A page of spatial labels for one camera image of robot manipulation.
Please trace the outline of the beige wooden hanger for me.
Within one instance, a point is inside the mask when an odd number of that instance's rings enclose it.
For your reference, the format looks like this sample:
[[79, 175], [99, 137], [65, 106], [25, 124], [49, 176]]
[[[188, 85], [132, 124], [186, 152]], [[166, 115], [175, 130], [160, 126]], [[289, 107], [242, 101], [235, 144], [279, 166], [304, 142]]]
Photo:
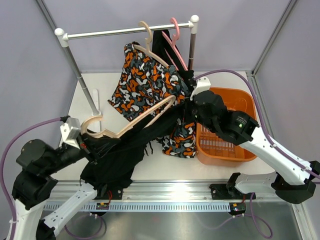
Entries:
[[136, 50], [139, 50], [139, 51], [145, 53], [146, 55], [148, 55], [149, 57], [153, 58], [154, 60], [159, 62], [164, 67], [168, 68], [169, 65], [162, 58], [160, 58], [158, 55], [156, 55], [155, 53], [153, 53], [151, 51], [150, 43], [153, 40], [153, 34], [152, 34], [152, 31], [151, 31], [149, 25], [145, 21], [142, 20], [138, 23], [138, 26], [143, 27], [146, 30], [148, 36], [145, 38], [145, 47], [143, 47], [139, 44], [133, 44], [133, 47]]
[[144, 118], [148, 117], [151, 113], [155, 112], [156, 110], [160, 109], [162, 106], [165, 105], [165, 107], [157, 114], [155, 117], [152, 118], [150, 122], [147, 123], [147, 125], [144, 128], [149, 127], [153, 123], [157, 121], [176, 101], [176, 97], [174, 95], [170, 95], [163, 99], [162, 101], [158, 102], [157, 104], [153, 105], [151, 108], [140, 114], [138, 117], [136, 117], [134, 120], [132, 120], [130, 123], [128, 123], [120, 132], [114, 133], [110, 130], [107, 130], [106, 128], [103, 129], [100, 132], [96, 133], [90, 133], [88, 132], [88, 127], [90, 124], [93, 124], [95, 122], [100, 122], [103, 117], [101, 115], [98, 116], [92, 116], [88, 119], [86, 119], [82, 124], [81, 124], [81, 130], [80, 133], [83, 134], [88, 134], [89, 136], [99, 139], [102, 137], [109, 137], [113, 139], [119, 139], [121, 136], [123, 136], [126, 132], [131, 130], [136, 124], [138, 124], [140, 121], [142, 121]]

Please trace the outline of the black shorts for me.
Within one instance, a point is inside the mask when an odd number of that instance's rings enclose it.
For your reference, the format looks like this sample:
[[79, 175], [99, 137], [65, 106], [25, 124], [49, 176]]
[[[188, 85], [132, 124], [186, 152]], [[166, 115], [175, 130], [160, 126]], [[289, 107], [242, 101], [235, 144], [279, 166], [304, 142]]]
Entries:
[[173, 65], [178, 74], [181, 76], [185, 84], [187, 85], [190, 92], [195, 89], [197, 83], [194, 80], [194, 71], [193, 70], [183, 70], [182, 65], [179, 62], [176, 54], [165, 40], [162, 35], [162, 31], [170, 37], [170, 32], [168, 29], [165, 30], [155, 30], [153, 32], [152, 40], [152, 52], [162, 58], [168, 65]]
[[184, 122], [184, 106], [175, 106], [164, 113], [151, 126], [143, 128], [146, 120], [138, 123], [133, 129], [129, 130], [105, 157], [95, 163], [88, 163], [80, 179], [85, 183], [91, 184], [102, 198], [108, 191], [117, 191], [127, 188], [131, 183], [131, 176], [135, 166], [141, 162], [146, 153], [147, 143], [163, 137], [174, 129], [174, 120], [179, 117]]

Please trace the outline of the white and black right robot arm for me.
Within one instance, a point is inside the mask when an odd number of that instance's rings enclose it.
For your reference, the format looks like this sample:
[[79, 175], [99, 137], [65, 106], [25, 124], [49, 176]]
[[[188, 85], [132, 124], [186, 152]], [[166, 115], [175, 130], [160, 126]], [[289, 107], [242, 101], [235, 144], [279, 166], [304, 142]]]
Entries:
[[196, 123], [225, 142], [253, 153], [273, 168], [272, 173], [233, 173], [226, 192], [233, 199], [253, 193], [275, 194], [291, 204], [310, 199], [320, 176], [320, 163], [306, 161], [273, 141], [254, 118], [240, 110], [228, 110], [220, 95], [211, 90], [193, 91], [189, 112]]

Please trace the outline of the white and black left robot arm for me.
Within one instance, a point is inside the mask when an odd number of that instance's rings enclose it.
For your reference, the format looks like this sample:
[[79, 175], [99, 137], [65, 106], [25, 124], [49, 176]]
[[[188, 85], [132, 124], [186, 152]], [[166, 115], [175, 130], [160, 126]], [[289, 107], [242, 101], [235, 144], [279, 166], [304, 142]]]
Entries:
[[16, 162], [22, 167], [9, 198], [12, 219], [9, 240], [54, 240], [64, 226], [94, 198], [103, 199], [108, 188], [100, 179], [86, 179], [81, 187], [58, 209], [42, 217], [43, 208], [58, 180], [52, 174], [86, 158], [89, 166], [96, 167], [104, 154], [120, 140], [103, 137], [94, 139], [87, 134], [76, 138], [77, 147], [62, 144], [54, 149], [40, 139], [27, 142]]

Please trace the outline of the orange camouflage shorts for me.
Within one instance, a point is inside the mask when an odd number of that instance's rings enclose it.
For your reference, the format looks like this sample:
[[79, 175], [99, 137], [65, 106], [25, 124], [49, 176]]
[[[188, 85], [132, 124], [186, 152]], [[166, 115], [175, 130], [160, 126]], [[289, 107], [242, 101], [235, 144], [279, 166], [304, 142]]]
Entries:
[[162, 152], [179, 158], [196, 155], [196, 125], [189, 111], [194, 89], [193, 70], [176, 70], [163, 66], [137, 49], [138, 42], [124, 46], [124, 64], [118, 84], [108, 103], [128, 121], [169, 96], [176, 100], [163, 118], [173, 117], [165, 134], [157, 137]]

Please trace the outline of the pink plastic hanger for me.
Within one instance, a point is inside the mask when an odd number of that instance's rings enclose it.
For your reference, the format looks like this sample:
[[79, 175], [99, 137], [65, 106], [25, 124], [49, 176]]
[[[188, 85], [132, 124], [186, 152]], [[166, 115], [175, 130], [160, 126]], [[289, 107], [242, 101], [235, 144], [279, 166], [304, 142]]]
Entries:
[[167, 41], [167, 43], [170, 45], [170, 47], [172, 48], [173, 52], [177, 56], [180, 64], [182, 65], [183, 70], [184, 71], [188, 71], [188, 67], [186, 66], [185, 61], [183, 60], [180, 52], [178, 51], [178, 49], [176, 47], [176, 42], [180, 38], [180, 28], [178, 26], [178, 22], [174, 17], [171, 17], [170, 18], [170, 23], [172, 23], [174, 25], [176, 33], [172, 35], [172, 39], [170, 39], [169, 36], [167, 34], [165, 34], [164, 31], [161, 32], [162, 36], [164, 37], [164, 39]]

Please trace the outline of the orange plastic laundry basket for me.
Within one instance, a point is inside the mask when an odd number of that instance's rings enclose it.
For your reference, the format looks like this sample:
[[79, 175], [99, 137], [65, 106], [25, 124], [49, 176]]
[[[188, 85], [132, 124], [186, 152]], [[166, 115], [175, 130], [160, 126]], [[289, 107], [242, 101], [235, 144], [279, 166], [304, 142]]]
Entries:
[[205, 165], [236, 167], [256, 155], [240, 145], [253, 140], [259, 126], [251, 95], [239, 89], [211, 87], [199, 93], [203, 122], [197, 122], [197, 158]]

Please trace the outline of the white and steel clothes rack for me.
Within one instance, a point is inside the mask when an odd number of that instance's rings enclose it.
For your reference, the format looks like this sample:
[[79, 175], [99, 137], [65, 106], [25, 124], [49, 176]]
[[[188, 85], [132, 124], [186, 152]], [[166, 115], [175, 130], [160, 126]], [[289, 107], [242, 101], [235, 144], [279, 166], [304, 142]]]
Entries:
[[190, 20], [188, 22], [184, 22], [184, 23], [177, 23], [176, 20], [172, 19], [170, 21], [170, 24], [148, 26], [143, 21], [141, 21], [141, 22], [139, 22], [138, 27], [134, 27], [134, 28], [124, 28], [124, 29], [117, 29], [117, 30], [105, 30], [105, 31], [75, 33], [75, 34], [66, 33], [62, 28], [58, 27], [58, 28], [54, 29], [54, 34], [57, 37], [57, 39], [60, 43], [60, 46], [66, 52], [67, 58], [71, 64], [71, 67], [75, 73], [75, 76], [76, 76], [76, 78], [77, 78], [77, 80], [83, 90], [83, 93], [89, 103], [89, 106], [92, 110], [92, 114], [94, 116], [98, 116], [101, 114], [101, 112], [97, 108], [96, 102], [92, 98], [91, 93], [88, 90], [88, 87], [87, 87], [85, 80], [82, 76], [82, 73], [81, 73], [81, 71], [76, 63], [76, 60], [72, 54], [72, 51], [71, 51], [70, 45], [69, 45], [70, 40], [176, 29], [176, 36], [172, 38], [173, 44], [175, 44], [175, 42], [179, 39], [178, 38], [178, 36], [180, 35], [179, 29], [188, 28], [188, 29], [190, 29], [188, 68], [191, 70], [194, 65], [196, 35], [198, 32], [199, 20], [200, 20], [199, 16], [194, 14], [190, 17]]

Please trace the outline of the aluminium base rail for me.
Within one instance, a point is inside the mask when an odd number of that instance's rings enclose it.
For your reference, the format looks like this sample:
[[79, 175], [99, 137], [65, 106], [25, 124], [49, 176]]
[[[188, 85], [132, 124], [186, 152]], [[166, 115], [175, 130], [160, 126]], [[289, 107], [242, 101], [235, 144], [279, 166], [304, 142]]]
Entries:
[[[210, 181], [134, 181], [113, 193], [112, 201], [123, 202], [209, 202], [213, 200]], [[80, 188], [75, 181], [62, 181], [52, 190], [49, 201], [65, 202]], [[256, 193], [256, 201], [282, 202], [275, 194]]]

